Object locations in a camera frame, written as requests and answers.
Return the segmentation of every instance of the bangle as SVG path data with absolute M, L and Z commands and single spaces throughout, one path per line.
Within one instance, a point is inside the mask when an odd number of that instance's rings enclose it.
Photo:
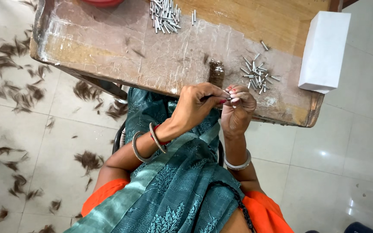
M 133 140 L 132 140 L 132 149 L 135 152 L 135 156 L 142 162 L 150 162 L 153 159 L 153 155 L 151 155 L 149 158 L 144 158 L 139 155 L 138 150 L 136 148 L 136 139 L 138 138 L 139 135 L 144 135 L 145 132 L 138 131 L 135 135 L 133 135 Z
M 166 146 L 164 145 L 165 149 L 162 148 L 162 146 L 159 144 L 158 139 L 156 138 L 155 131 L 153 131 L 153 123 L 151 122 L 149 124 L 149 130 L 150 130 L 150 135 L 152 136 L 153 140 L 155 141 L 156 145 L 158 145 L 158 148 L 163 152 L 166 153 Z
M 153 140 L 155 140 L 154 138 L 153 138 L 153 136 L 152 136 L 152 132 L 155 132 L 155 130 L 156 130 L 156 128 L 158 128 L 158 126 L 160 126 L 160 124 L 159 125 L 157 125 L 157 126 L 155 126 L 155 127 L 153 127 L 153 130 L 151 130 L 150 131 L 150 137 L 153 139 Z M 161 144 L 162 146 L 166 146 L 168 143 L 170 143 L 171 141 L 167 141 L 167 142 L 159 142 L 159 144 Z
M 224 152 L 224 162 L 225 162 L 225 165 L 230 168 L 231 170 L 235 170 L 235 171 L 239 171 L 239 170 L 243 170 L 244 168 L 246 168 L 250 162 L 251 162 L 251 154 L 250 154 L 250 151 L 248 151 L 247 149 L 245 150 L 246 151 L 246 154 L 247 154 L 247 161 L 239 166 L 234 166 L 234 165 L 231 165 L 228 161 L 227 161 L 227 156 Z

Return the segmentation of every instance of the teal fabric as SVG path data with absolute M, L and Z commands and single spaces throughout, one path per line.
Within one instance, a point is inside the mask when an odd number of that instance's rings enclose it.
M 131 88 L 128 103 L 126 143 L 137 131 L 149 131 L 150 122 L 161 124 L 171 117 L 177 100 Z M 125 188 L 66 232 L 219 232 L 237 208 L 237 201 L 228 188 L 213 186 L 208 190 L 208 185 L 223 181 L 241 198 L 244 194 L 240 183 L 218 165 L 218 118 L 218 110 L 211 110 L 198 126 L 173 140 L 168 153 L 157 151 L 151 162 L 131 174 Z

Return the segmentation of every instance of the orange blouse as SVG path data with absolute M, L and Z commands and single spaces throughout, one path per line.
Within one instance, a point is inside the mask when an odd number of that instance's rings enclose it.
M 101 186 L 83 204 L 83 217 L 128 183 L 129 181 L 126 179 L 115 179 Z M 257 233 L 293 233 L 293 230 L 284 220 L 280 207 L 268 196 L 251 191 L 245 193 L 242 202 L 248 210 Z

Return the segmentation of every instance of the hand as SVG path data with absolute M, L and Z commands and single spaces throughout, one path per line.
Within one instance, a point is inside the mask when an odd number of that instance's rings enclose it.
M 177 107 L 161 126 L 156 129 L 159 141 L 179 137 L 200 124 L 213 107 L 227 102 L 230 94 L 209 82 L 184 86 Z
M 230 85 L 225 89 L 231 94 L 231 100 L 224 104 L 221 114 L 221 127 L 225 137 L 244 135 L 250 124 L 257 102 L 241 85 Z

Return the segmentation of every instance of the white box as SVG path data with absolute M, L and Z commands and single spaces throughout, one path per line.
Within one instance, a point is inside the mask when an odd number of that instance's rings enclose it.
M 338 87 L 350 13 L 319 11 L 310 22 L 299 86 L 328 93 Z

